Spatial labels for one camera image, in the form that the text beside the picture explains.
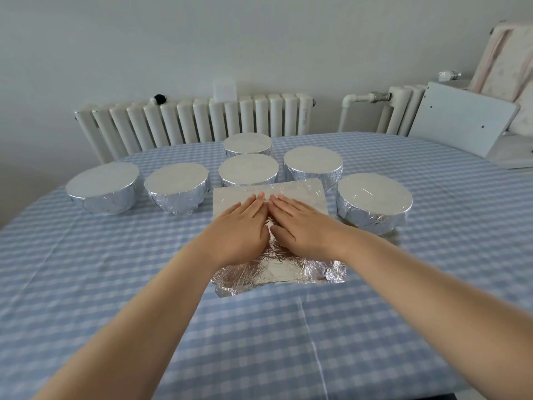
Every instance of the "gingham tablecloth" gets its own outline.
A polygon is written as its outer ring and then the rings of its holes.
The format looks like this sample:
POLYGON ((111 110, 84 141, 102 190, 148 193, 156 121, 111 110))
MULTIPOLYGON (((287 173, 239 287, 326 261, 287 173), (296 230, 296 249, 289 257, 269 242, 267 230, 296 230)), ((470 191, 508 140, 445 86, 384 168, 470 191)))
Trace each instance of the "gingham tablecloth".
MULTIPOLYGON (((274 139, 328 147, 344 175, 376 172, 414 197, 403 249, 533 311, 533 182, 459 150, 342 133, 274 139)), ((216 185, 221 143, 125 159, 144 176, 195 161, 216 185)), ((334 192, 327 193, 330 214, 334 192)), ((0 398, 27 399, 211 221, 213 194, 180 219, 145 197, 117 216, 75 207, 63 188, 0 232, 0 398)), ((209 286, 156 399, 382 399, 448 393, 463 380, 355 273, 343 284, 265 286, 219 299, 209 286)))

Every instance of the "white lid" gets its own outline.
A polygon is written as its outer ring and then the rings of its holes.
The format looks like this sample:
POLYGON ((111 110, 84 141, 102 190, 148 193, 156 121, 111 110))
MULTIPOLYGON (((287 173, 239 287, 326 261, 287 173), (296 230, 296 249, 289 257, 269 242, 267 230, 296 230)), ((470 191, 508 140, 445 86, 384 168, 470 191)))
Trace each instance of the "white lid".
POLYGON ((283 162, 297 171, 313 174, 325 174, 342 166, 342 158, 336 152, 325 147, 296 147, 285 153, 283 162))
POLYGON ((279 164, 264 154, 240 154, 228 158, 218 168, 220 177, 237 185, 253 185, 276 176, 279 164))
POLYGON ((396 215, 413 204, 413 196, 397 181, 379 174, 352 174, 338 182, 338 192, 351 205, 379 215, 396 215))
POLYGON ((179 162, 160 168, 144 181, 144 188, 154 194, 178 194, 199 186, 209 171, 195 162, 179 162))
POLYGON ((139 168, 131 162, 110 162, 76 175, 65 189, 67 194, 78 198, 102 196, 127 187, 139 174, 139 168))
POLYGON ((224 140, 224 148, 235 153, 259 153, 272 147, 272 139, 260 133, 237 133, 224 140))

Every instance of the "round foil-covered bowl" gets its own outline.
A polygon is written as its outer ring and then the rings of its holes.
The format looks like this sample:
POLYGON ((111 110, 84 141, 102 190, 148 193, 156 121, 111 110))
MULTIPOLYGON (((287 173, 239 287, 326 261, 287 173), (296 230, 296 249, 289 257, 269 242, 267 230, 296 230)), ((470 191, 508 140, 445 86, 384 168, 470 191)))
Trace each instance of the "round foil-covered bowl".
POLYGON ((260 133, 237 133, 224 140, 226 157, 238 154, 258 153, 270 155, 272 139, 260 133))
POLYGON ((341 179, 342 158, 325 147, 296 147, 285 153, 283 171, 287 181, 318 178, 324 191, 329 191, 341 179))
POLYGON ((405 224, 412 205, 409 190, 383 175, 352 174, 338 183, 337 214, 377 235, 405 224))
POLYGON ((274 184, 279 164, 264 154, 240 154, 224 161, 218 168, 223 187, 274 184))
POLYGON ((117 215, 142 194, 142 174, 131 162, 110 162, 72 178, 65 190, 70 200, 93 214, 117 215))
POLYGON ((170 164, 151 173, 144 188, 164 211, 190 215, 211 188, 209 171, 195 162, 170 164))

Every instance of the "forearm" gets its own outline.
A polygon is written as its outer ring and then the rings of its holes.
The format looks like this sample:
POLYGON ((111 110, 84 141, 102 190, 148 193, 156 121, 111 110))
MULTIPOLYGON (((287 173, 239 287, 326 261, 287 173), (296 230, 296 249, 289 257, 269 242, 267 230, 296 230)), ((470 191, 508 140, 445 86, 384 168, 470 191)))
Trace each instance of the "forearm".
POLYGON ((186 246, 35 397, 151 398, 214 272, 186 246))
POLYGON ((530 315, 377 236, 350 233, 345 262, 474 387, 493 399, 533 398, 530 315))

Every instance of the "left hand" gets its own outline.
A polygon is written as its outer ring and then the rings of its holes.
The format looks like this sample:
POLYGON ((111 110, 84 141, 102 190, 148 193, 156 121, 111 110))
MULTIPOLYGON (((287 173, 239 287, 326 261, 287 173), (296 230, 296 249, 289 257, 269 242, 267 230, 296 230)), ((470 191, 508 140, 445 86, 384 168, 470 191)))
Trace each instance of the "left hand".
POLYGON ((222 212, 188 245, 213 254, 216 270, 255 259, 270 240, 265 225, 268 208, 264 193, 252 195, 222 212))

